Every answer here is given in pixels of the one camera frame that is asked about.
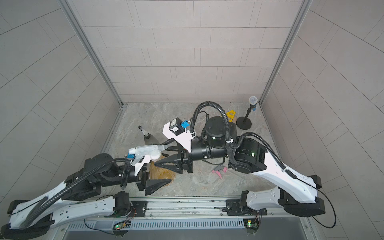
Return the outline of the orange plastic bottle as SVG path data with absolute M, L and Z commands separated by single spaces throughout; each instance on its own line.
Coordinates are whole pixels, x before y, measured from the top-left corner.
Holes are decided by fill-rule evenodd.
M 170 179 L 173 181 L 176 177 L 175 173 L 164 169 L 164 168 L 159 168 L 155 166 L 154 161 L 150 162 L 150 168 L 149 168 L 149 178 L 150 180 L 159 180 L 159 179 Z

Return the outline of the clear spray nozzle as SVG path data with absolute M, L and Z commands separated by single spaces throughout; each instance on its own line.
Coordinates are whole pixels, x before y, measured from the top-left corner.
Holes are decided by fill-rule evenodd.
M 166 149 L 164 145 L 145 145 L 129 149 L 129 155 L 150 155 L 151 160 L 157 161 Z

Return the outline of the grey bottle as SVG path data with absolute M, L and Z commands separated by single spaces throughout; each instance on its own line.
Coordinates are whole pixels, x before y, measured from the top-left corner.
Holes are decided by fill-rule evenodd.
M 145 145 L 159 145 L 160 142 L 151 134 L 144 136 Z

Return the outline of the black white spray nozzle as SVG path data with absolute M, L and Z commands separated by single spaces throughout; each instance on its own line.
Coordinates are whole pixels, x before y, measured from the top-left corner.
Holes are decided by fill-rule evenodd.
M 150 134 L 142 126 L 138 126 L 138 128 L 143 133 L 143 135 L 146 139 L 148 139 L 150 137 Z

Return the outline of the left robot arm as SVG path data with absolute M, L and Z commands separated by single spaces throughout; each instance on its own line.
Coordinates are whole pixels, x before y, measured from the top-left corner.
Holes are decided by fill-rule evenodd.
M 147 168 L 140 169 L 138 174 L 135 170 L 128 158 L 98 154 L 87 159 L 84 168 L 47 193 L 30 201 L 12 201 L 7 211 L 10 221 L 2 226 L 1 239 L 30 240 L 60 225 L 93 216 L 131 220 L 137 209 L 129 193 L 120 191 L 96 201 L 93 198 L 104 187 L 125 188 L 135 183 L 148 196 L 171 183 L 170 179 L 151 180 Z

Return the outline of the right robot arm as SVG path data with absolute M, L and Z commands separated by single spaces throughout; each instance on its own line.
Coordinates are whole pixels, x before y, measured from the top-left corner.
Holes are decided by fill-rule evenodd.
M 163 135 L 177 142 L 177 154 L 155 163 L 156 167 L 178 174 L 193 172 L 193 163 L 210 159 L 228 158 L 228 167 L 243 174 L 261 177 L 276 185 L 267 191 L 243 191 L 239 208 L 255 211 L 282 208 L 297 217 L 313 217 L 326 212 L 324 200 L 317 190 L 321 178 L 302 175 L 285 164 L 278 163 L 278 156 L 263 139 L 256 140 L 255 133 L 241 138 L 237 127 L 223 117 L 207 120 L 205 138 L 193 138 L 187 130 L 188 122 L 176 118 L 164 125 Z

